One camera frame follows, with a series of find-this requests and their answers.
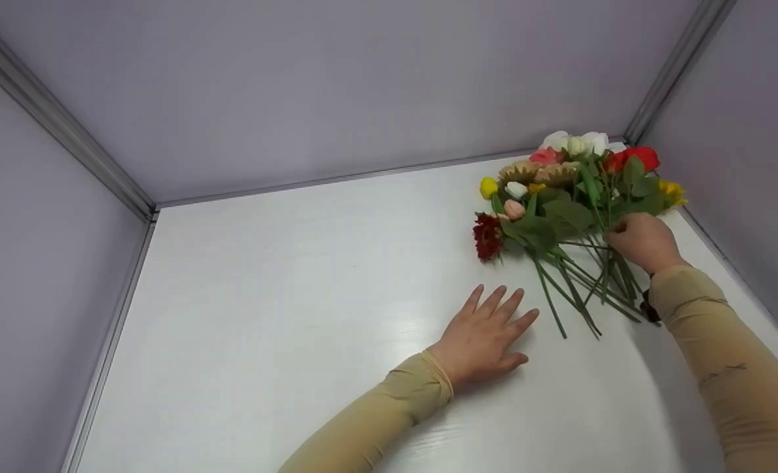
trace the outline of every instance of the pink tulip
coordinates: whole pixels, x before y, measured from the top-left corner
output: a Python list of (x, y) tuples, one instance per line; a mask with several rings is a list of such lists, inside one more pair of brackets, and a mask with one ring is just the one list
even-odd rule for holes
[(557, 152), (553, 147), (549, 146), (536, 150), (529, 156), (529, 161), (536, 162), (537, 164), (558, 164), (563, 161), (563, 153)]
[(518, 221), (518, 219), (526, 215), (526, 207), (523, 207), (523, 204), (516, 200), (506, 200), (506, 203), (502, 204), (502, 206), (506, 210), (506, 215), (510, 221)]

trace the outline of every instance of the dark red flower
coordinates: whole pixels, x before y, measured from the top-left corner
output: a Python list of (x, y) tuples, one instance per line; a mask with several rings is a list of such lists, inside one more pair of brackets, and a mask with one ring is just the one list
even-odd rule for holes
[(479, 259), (490, 261), (491, 258), (496, 257), (502, 249), (500, 219), (493, 215), (476, 214), (473, 239), (476, 240), (476, 255)]
[(657, 152), (648, 146), (635, 146), (632, 148), (626, 148), (620, 152), (612, 152), (607, 159), (605, 159), (605, 171), (608, 173), (622, 173), (622, 169), (625, 168), (625, 163), (631, 159), (631, 156), (637, 156), (643, 165), (646, 167), (646, 173), (650, 173), (656, 170), (660, 165), (660, 160), (657, 158)]

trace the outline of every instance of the white table surface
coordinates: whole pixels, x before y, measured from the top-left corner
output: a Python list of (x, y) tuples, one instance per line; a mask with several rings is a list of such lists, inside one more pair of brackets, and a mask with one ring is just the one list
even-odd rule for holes
[[(526, 288), (520, 311), (541, 308), (517, 342), (530, 362), (458, 396), (380, 471), (721, 470), (695, 380), (664, 329), (594, 298), (596, 341), (557, 297), (563, 340), (529, 261), (476, 260), (473, 212), (488, 209), (479, 179), (509, 161), (164, 210), (79, 471), (275, 471), (436, 341), (479, 282)], [(770, 315), (680, 213), (665, 218), (778, 357)]]

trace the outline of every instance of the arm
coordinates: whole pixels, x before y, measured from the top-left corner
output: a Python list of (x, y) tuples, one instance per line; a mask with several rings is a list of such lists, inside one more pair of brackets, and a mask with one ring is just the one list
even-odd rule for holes
[(392, 369), (385, 380), (338, 413), (281, 466), (278, 473), (367, 473), (403, 433), (445, 407), (454, 387), (496, 380), (528, 361), (508, 353), (538, 318), (533, 309), (509, 322), (523, 299), (506, 288), (479, 305), (483, 287), (470, 294), (441, 340)]
[(698, 380), (727, 471), (778, 472), (778, 361), (737, 317), (712, 279), (680, 257), (671, 230), (647, 214), (608, 234), (652, 273), (650, 302)]
[(430, 353), (409, 357), (308, 438), (278, 473), (371, 471), (395, 440), (445, 407), (452, 395)]

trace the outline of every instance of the arm sleeve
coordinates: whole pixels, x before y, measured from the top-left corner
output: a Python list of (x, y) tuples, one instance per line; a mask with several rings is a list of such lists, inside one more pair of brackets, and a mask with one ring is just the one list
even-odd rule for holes
[(683, 352), (730, 473), (778, 472), (778, 361), (694, 267), (654, 275), (650, 302)]
[(445, 407), (453, 395), (430, 353), (409, 357), (308, 438), (278, 473), (371, 471), (395, 440)]

